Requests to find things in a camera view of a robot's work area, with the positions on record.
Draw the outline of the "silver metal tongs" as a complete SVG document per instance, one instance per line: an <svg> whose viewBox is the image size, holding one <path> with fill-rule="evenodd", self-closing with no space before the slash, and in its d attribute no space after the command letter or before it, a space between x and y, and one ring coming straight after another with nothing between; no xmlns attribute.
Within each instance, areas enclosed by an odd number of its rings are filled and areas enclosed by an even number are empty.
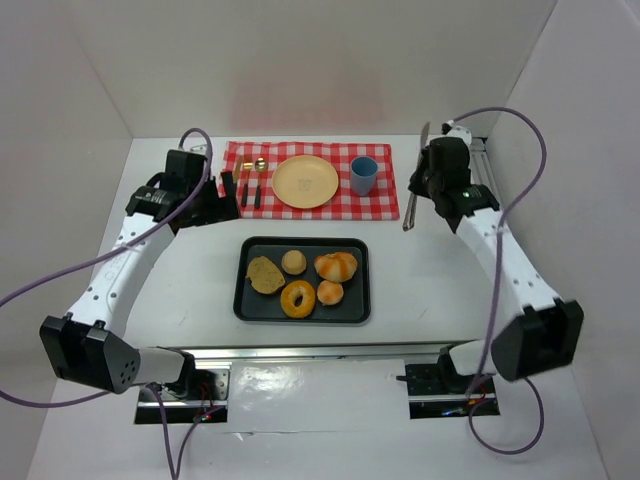
<svg viewBox="0 0 640 480"><path fill-rule="evenodd" d="M420 165L421 158L422 158L422 150L425 148L427 144L429 133L430 133L430 122L427 121L422 127L422 130L420 133L420 144L418 149L418 159L417 159L416 166ZM416 206L417 206L417 196L414 193L410 193L403 224L402 224L402 229L404 232L408 232L412 230L415 226Z"/></svg>

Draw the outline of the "small round tan muffin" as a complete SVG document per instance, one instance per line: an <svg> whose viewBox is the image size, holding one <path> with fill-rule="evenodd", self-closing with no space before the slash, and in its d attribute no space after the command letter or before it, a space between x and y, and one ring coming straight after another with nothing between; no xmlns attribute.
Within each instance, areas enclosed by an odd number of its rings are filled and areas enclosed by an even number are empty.
<svg viewBox="0 0 640 480"><path fill-rule="evenodd" d="M281 266L289 275L300 275L306 270L307 260L301 251L289 250L283 255Z"/></svg>

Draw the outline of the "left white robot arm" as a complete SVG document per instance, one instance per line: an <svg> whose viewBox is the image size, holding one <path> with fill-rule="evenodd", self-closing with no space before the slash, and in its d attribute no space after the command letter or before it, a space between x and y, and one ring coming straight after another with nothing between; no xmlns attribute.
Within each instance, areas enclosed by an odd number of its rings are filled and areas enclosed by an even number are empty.
<svg viewBox="0 0 640 480"><path fill-rule="evenodd" d="M205 165L202 154L169 151L164 171L131 195L111 258L62 317L44 320L39 335L58 378L115 394L157 383L179 398L201 381L191 354L137 348L123 336L142 287L177 233L240 215L233 174L204 179Z"/></svg>

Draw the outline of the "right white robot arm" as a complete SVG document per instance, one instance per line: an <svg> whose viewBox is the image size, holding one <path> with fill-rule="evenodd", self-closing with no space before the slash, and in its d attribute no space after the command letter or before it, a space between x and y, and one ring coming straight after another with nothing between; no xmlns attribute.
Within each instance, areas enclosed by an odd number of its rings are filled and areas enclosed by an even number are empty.
<svg viewBox="0 0 640 480"><path fill-rule="evenodd" d="M498 290L491 300L492 332L441 350L445 379L468 388L475 376L514 382L570 365L584 311L545 282L502 221L491 190L473 183L467 142L449 134L427 143L409 189L433 202Z"/></svg>

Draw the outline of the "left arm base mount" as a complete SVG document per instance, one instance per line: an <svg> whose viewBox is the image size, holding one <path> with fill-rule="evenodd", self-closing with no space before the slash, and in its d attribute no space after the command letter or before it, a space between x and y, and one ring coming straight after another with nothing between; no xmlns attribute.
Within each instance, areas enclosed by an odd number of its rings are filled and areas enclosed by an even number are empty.
<svg viewBox="0 0 640 480"><path fill-rule="evenodd" d="M227 422L231 380L229 361L197 361L189 392L177 394L167 386L159 391L169 425L187 425L198 419L205 424ZM134 415L135 425L160 425L161 414L154 394L145 383L137 384L138 398Z"/></svg>

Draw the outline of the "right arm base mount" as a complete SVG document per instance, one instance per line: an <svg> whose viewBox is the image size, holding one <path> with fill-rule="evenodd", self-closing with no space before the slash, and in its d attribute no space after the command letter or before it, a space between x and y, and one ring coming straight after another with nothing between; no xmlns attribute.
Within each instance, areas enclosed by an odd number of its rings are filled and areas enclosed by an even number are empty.
<svg viewBox="0 0 640 480"><path fill-rule="evenodd" d="M484 382L470 397L466 386L460 393L445 385L436 364L406 364L405 373L396 379L407 387L409 414L412 420L468 417L473 408L476 416L499 416L500 408L492 380Z"/></svg>

